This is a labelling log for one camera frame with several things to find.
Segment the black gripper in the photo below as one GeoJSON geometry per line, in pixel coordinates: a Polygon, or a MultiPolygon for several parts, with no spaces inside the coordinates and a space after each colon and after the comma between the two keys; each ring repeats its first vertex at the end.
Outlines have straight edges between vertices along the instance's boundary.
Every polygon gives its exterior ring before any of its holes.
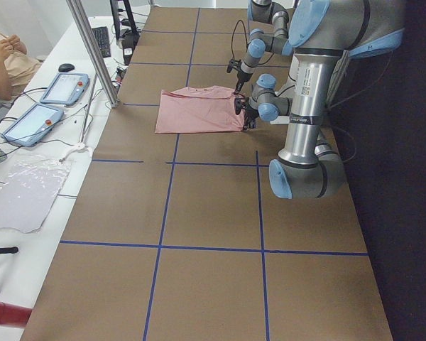
{"type": "Polygon", "coordinates": [[[252,107],[247,107],[244,110],[244,126],[243,130],[248,131],[256,128],[256,119],[258,118],[258,110],[252,107]]]}
{"type": "Polygon", "coordinates": [[[251,79],[251,74],[244,72],[242,70],[239,70],[237,72],[237,82],[235,86],[235,92],[240,92],[245,85],[246,82],[248,82],[251,79]]]}

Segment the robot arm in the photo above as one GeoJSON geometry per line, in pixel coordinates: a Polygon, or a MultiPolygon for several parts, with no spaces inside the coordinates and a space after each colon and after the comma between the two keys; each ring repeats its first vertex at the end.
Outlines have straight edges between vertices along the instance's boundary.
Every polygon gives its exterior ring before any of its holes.
{"type": "Polygon", "coordinates": [[[269,34],[260,28],[253,29],[244,57],[241,60],[232,58],[229,61],[227,72],[237,71],[235,93],[240,92],[251,79],[264,53],[289,56],[293,51],[288,42],[290,15],[287,9],[274,1],[249,1],[247,14],[250,21],[271,24],[273,32],[269,34]]]}
{"type": "Polygon", "coordinates": [[[245,57],[229,63],[238,72],[236,88],[250,80],[264,53],[292,55],[298,62],[295,80],[286,83],[293,96],[276,90],[274,76],[263,74],[250,97],[235,104],[247,124],[288,118],[285,145],[269,164],[275,196],[324,197],[344,183],[342,160],[321,132],[331,77],[344,55],[369,58],[398,48],[405,7],[404,1],[296,1],[290,13],[274,1],[249,3],[248,18],[274,31],[253,30],[245,57]]]}

